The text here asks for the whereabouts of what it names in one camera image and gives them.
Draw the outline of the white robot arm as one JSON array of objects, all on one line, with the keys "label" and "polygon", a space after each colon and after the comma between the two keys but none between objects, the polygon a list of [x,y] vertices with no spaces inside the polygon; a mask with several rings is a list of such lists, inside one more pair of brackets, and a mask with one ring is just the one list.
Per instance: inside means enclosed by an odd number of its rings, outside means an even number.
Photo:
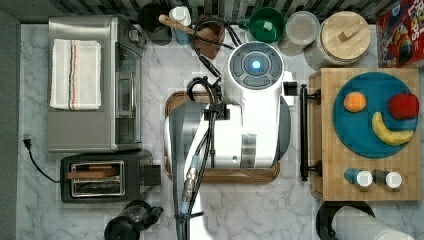
[{"label": "white robot arm", "polygon": [[296,87],[281,54],[258,41],[236,47],[213,84],[206,76],[189,82],[189,100],[169,112],[164,130],[178,240],[190,240],[206,168],[271,168],[280,161]]}]

